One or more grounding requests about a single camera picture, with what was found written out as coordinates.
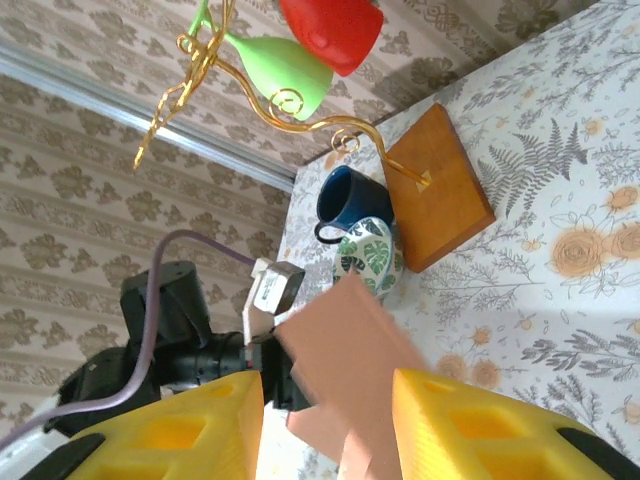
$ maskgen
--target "white molding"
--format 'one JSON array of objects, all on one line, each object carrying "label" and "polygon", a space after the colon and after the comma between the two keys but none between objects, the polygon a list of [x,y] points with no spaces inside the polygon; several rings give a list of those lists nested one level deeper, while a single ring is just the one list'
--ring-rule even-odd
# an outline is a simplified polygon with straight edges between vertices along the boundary
[{"label": "white molding", "polygon": [[[0,73],[141,132],[147,131],[153,116],[153,110],[136,99],[18,47],[0,45]],[[167,127],[161,128],[156,136],[285,192],[293,190],[295,172],[260,158],[237,144],[214,139],[206,132],[187,126],[180,120],[174,120]]]}]

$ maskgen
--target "wooden base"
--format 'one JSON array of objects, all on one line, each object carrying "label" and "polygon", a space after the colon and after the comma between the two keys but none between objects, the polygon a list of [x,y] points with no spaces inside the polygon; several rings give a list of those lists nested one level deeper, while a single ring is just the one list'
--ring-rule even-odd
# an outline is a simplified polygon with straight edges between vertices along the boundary
[{"label": "wooden base", "polygon": [[389,150],[432,184],[383,163],[407,268],[421,272],[495,221],[491,205],[442,105],[434,105]]}]

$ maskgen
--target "floral tablecloth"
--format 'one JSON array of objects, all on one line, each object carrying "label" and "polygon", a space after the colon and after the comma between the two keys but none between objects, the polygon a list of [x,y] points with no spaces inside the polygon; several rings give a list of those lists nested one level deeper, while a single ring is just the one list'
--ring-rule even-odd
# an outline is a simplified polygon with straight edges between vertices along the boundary
[{"label": "floral tablecloth", "polygon": [[[385,308],[436,372],[573,417],[635,462],[639,77],[640,6],[601,2],[380,127],[392,145],[443,104],[498,217],[406,272]],[[279,253],[307,270],[298,308],[331,285],[335,246],[312,230],[342,162],[384,181],[368,142],[300,171]],[[278,415],[267,415],[259,478],[335,478]]]}]

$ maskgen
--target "mug handle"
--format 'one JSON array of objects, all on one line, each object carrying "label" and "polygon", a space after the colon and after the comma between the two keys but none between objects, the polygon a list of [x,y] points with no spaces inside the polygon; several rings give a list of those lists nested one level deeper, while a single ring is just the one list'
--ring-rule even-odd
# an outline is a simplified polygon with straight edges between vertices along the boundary
[{"label": "mug handle", "polygon": [[320,230],[322,230],[324,227],[326,227],[328,225],[329,224],[325,223],[325,222],[318,222],[318,224],[313,229],[313,234],[316,236],[316,239],[320,243],[324,243],[325,245],[335,245],[336,243],[340,243],[344,237],[324,238],[324,237],[320,236]]}]

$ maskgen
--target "red cup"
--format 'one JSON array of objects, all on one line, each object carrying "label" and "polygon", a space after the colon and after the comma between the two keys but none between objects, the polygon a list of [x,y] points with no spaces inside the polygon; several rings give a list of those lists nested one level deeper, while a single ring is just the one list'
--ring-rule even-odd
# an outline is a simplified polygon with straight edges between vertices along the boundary
[{"label": "red cup", "polygon": [[342,77],[373,48],[384,16],[369,0],[280,0],[296,39]]}]

